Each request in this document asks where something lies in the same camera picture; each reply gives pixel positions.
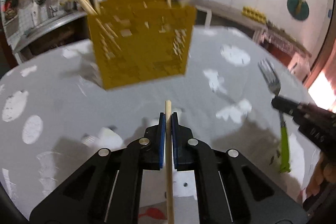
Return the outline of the person's right hand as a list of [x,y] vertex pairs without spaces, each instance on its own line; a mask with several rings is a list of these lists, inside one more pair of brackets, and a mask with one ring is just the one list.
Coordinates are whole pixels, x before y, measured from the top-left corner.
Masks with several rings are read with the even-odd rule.
[[336,169],[335,163],[329,161],[323,152],[320,153],[319,161],[315,166],[313,175],[306,187],[306,197],[316,196],[321,189],[323,181],[335,184]]

